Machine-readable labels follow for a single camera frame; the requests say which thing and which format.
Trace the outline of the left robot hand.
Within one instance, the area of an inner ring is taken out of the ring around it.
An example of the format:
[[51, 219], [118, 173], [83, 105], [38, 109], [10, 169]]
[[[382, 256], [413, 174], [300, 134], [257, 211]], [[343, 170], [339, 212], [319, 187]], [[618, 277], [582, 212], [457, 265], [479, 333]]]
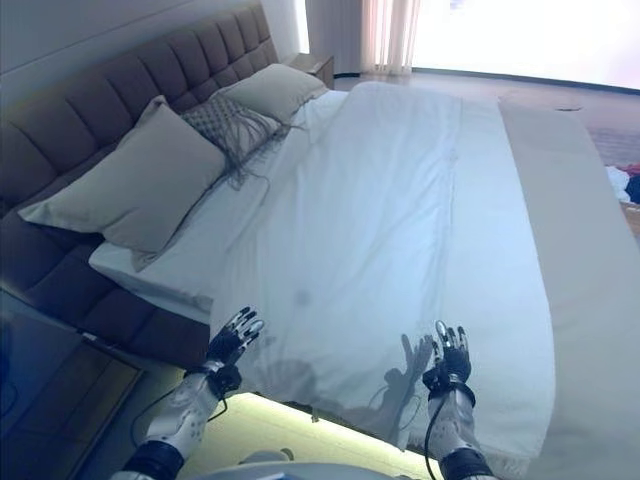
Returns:
[[234, 365], [263, 327], [264, 321], [253, 308], [242, 308], [209, 342], [205, 364], [213, 369]]

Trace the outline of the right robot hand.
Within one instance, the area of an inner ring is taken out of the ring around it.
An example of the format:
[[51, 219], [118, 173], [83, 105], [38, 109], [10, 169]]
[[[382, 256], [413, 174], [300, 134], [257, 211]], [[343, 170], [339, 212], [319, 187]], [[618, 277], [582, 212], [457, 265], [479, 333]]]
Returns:
[[443, 321], [435, 323], [437, 339], [432, 341], [433, 366], [422, 376], [422, 382], [429, 391], [429, 399], [465, 385], [471, 374], [466, 332], [447, 326]]

